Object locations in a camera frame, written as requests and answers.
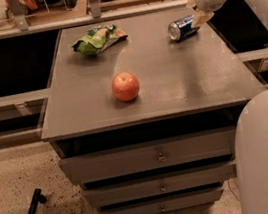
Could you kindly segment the blue pepsi can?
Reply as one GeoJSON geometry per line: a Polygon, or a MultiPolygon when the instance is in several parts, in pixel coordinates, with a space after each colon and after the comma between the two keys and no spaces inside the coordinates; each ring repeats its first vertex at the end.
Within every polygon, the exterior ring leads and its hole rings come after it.
{"type": "Polygon", "coordinates": [[[195,34],[199,28],[193,27],[194,16],[189,14],[181,19],[171,22],[168,27],[169,37],[177,42],[185,38],[188,38],[190,35],[195,34]]]}

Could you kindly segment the green chip bag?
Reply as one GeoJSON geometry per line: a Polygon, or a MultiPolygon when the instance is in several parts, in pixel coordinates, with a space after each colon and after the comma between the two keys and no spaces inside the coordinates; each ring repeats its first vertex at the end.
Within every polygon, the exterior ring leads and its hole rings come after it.
{"type": "Polygon", "coordinates": [[[105,24],[92,27],[82,35],[72,46],[75,52],[85,56],[95,56],[128,35],[114,24],[105,24]]]}

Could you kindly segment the red apple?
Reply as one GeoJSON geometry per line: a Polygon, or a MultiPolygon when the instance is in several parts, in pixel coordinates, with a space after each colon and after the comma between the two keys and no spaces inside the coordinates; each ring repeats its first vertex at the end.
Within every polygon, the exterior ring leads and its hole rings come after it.
{"type": "Polygon", "coordinates": [[[124,102],[137,97],[140,89],[138,78],[129,72],[122,72],[112,79],[112,93],[115,98],[124,102]]]}

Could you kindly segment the top grey drawer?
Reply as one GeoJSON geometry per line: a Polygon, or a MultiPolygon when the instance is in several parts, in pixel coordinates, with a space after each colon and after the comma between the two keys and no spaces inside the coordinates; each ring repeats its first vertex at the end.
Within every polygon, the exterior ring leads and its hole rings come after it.
{"type": "Polygon", "coordinates": [[[64,158],[59,166],[73,184],[86,184],[231,155],[234,139],[235,129],[228,126],[64,158]]]}

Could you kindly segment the grey drawer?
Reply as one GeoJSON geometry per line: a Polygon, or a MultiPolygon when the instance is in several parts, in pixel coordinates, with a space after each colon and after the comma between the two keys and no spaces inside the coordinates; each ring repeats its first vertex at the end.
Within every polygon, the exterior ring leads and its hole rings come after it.
{"type": "Polygon", "coordinates": [[[231,178],[235,173],[234,170],[233,162],[218,163],[86,190],[83,195],[93,207],[107,207],[107,205],[126,203],[188,188],[201,187],[202,185],[220,183],[231,178]]]}
{"type": "Polygon", "coordinates": [[[201,191],[184,193],[182,195],[163,197],[162,199],[146,201],[101,211],[98,214],[165,214],[171,211],[184,210],[185,208],[196,207],[214,203],[221,198],[223,188],[207,188],[201,191]]]}
{"type": "Polygon", "coordinates": [[[231,155],[234,139],[235,129],[228,126],[64,158],[59,166],[73,184],[86,184],[231,155]]]}

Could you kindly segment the metal shelf rail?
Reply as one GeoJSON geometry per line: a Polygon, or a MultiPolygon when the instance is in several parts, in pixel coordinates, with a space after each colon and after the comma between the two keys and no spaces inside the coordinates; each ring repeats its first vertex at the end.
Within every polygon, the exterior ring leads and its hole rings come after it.
{"type": "Polygon", "coordinates": [[[0,39],[74,28],[157,11],[184,8],[188,0],[77,0],[59,6],[44,4],[27,13],[24,0],[0,0],[0,39]]]}

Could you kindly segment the middle grey drawer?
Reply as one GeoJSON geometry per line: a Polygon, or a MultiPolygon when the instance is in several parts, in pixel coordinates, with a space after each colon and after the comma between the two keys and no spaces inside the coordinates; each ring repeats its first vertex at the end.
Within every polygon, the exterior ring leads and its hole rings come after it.
{"type": "Polygon", "coordinates": [[[233,162],[218,163],[86,190],[83,195],[93,207],[107,207],[107,205],[126,203],[188,188],[201,187],[202,185],[220,183],[231,178],[235,173],[234,170],[233,162]]]}

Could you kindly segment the bottom grey drawer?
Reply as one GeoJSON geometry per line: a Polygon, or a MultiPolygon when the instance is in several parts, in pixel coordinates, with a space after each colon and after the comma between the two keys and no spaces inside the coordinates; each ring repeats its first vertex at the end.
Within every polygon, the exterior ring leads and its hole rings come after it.
{"type": "Polygon", "coordinates": [[[185,208],[196,207],[214,203],[221,198],[223,188],[207,188],[201,191],[184,193],[182,195],[163,197],[162,199],[146,201],[101,211],[98,214],[165,214],[171,211],[184,210],[185,208]]]}

